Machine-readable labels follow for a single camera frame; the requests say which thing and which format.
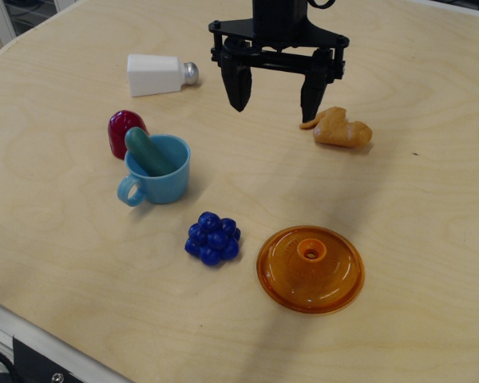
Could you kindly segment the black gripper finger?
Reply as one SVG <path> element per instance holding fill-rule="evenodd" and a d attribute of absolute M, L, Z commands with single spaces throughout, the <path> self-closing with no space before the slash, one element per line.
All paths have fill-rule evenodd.
<path fill-rule="evenodd" d="M 246 59 L 248 44 L 243 40 L 227 38 L 220 53 L 221 76 L 230 105 L 242 112 L 251 96 L 251 68 Z"/>
<path fill-rule="evenodd" d="M 316 117 L 328 84 L 328 64 L 329 50 L 317 49 L 312 55 L 311 67 L 305 73 L 301 88 L 300 106 L 303 123 L 314 120 Z"/>

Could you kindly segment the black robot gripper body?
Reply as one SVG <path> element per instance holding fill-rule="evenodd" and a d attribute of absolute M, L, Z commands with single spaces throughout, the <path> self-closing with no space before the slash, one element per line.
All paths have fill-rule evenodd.
<path fill-rule="evenodd" d="M 332 1 L 254 1 L 252 17 L 215 20 L 212 60 L 220 67 L 220 53 L 227 38 L 245 41 L 250 68 L 305 74 L 317 49 L 329 50 L 327 82 L 341 79 L 345 70 L 344 49 L 350 41 L 341 34 L 321 29 L 309 20 L 309 7 L 325 10 Z"/>

